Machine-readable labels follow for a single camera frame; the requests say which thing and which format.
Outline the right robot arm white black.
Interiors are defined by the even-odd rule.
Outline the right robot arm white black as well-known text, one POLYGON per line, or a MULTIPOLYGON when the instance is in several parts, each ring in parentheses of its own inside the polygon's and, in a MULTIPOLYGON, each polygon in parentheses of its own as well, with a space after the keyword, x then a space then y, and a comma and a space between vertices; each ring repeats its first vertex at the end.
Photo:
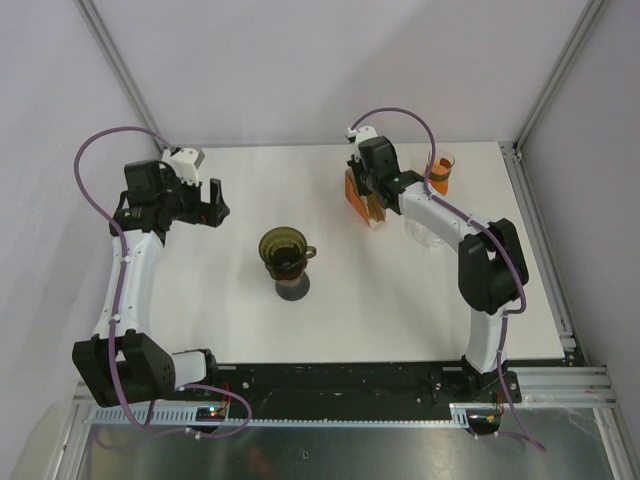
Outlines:
POLYGON ((527 307, 529 273, 515 225, 479 220, 430 189, 424 176, 402 171, 394 145, 375 130, 350 129, 346 138, 354 145, 347 165, 357 195, 426 227, 457 254, 458 289, 471 309, 461 388, 473 401, 486 400, 504 377, 506 321, 527 307))

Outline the olive green plastic dripper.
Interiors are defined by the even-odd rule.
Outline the olive green plastic dripper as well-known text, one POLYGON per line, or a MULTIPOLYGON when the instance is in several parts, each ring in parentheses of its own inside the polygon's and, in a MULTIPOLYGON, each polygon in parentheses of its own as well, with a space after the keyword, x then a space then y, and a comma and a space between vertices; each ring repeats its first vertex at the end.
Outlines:
POLYGON ((310 259, 317 255, 315 246, 292 227, 276 227, 260 239, 258 252, 271 278, 292 281, 302 275, 310 259))

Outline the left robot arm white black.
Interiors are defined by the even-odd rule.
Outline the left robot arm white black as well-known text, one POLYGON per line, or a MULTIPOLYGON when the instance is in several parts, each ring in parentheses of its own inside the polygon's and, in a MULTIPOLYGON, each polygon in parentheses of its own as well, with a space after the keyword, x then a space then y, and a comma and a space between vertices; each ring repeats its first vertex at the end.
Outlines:
POLYGON ((157 265, 173 222, 216 228, 230 210, 221 183, 201 198, 198 170, 205 155, 192 148, 124 168, 126 189, 112 216, 113 263, 103 311, 90 339, 74 344, 72 360, 101 407, 169 399, 186 385, 197 398, 214 397, 221 376, 208 349, 169 353, 151 335, 157 265))

